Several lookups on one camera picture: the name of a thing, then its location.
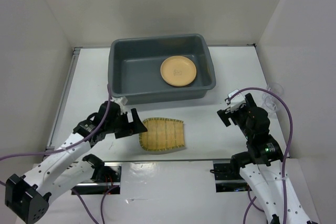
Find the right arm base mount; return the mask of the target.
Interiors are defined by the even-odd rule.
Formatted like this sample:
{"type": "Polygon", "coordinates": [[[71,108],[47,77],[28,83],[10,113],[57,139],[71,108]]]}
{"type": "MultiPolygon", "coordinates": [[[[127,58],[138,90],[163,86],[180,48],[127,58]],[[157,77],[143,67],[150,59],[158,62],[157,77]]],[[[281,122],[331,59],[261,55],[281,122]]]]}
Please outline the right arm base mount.
{"type": "Polygon", "coordinates": [[[217,193],[231,193],[248,190],[248,184],[235,174],[228,159],[214,160],[213,168],[209,170],[214,175],[217,193]]]}

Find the yellow bear plate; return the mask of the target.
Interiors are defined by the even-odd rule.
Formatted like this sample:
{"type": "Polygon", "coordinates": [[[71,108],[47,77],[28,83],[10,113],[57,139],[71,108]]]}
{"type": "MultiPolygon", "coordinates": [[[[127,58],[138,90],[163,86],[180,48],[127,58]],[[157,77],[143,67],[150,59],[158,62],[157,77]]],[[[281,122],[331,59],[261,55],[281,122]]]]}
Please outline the yellow bear plate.
{"type": "Polygon", "coordinates": [[[171,56],[162,62],[160,74],[166,83],[184,87],[195,80],[197,69],[195,63],[187,57],[171,56]]]}

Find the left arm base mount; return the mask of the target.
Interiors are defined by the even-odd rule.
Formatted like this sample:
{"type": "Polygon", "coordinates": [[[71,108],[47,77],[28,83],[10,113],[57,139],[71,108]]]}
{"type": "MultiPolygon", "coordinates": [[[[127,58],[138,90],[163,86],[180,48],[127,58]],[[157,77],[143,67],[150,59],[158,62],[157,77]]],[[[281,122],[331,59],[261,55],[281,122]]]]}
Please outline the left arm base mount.
{"type": "Polygon", "coordinates": [[[118,195],[120,193],[122,165],[121,163],[106,163],[106,167],[98,180],[85,180],[74,187],[80,195],[118,195]]]}

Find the woven bamboo tray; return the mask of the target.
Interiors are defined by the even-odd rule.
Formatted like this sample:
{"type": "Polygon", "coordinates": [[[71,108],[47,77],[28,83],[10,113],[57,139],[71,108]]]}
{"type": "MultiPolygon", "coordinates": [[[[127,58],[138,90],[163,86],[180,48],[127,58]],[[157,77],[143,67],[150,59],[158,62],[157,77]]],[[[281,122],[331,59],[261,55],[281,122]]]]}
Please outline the woven bamboo tray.
{"type": "Polygon", "coordinates": [[[139,144],[148,152],[167,152],[185,147],[184,122],[169,118],[147,118],[147,132],[139,134],[139,144]]]}

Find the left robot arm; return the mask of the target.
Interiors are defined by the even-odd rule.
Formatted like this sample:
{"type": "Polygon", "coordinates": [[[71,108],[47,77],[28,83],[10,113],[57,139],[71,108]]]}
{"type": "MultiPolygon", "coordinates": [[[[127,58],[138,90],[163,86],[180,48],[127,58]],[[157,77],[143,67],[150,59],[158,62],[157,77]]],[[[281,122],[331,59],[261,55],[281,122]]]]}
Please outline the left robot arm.
{"type": "Polygon", "coordinates": [[[24,223],[36,223],[53,201],[77,184],[108,178],[113,170],[90,150],[106,135],[115,138],[147,132],[136,109],[128,120],[121,105],[105,101],[98,112],[79,122],[70,136],[46,159],[25,174],[13,174],[5,183],[5,205],[24,223]]]}

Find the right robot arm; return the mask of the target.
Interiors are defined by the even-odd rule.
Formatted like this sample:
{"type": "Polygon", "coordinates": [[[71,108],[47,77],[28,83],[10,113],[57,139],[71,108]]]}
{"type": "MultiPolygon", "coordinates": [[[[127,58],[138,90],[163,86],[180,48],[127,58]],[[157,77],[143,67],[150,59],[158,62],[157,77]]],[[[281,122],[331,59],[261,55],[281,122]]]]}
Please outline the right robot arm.
{"type": "Polygon", "coordinates": [[[228,107],[217,112],[225,124],[237,125],[246,138],[247,151],[230,159],[230,172],[243,178],[259,201],[268,223],[313,223],[306,214],[285,169],[286,155],[270,134],[268,113],[250,93],[231,92],[228,107]]]}

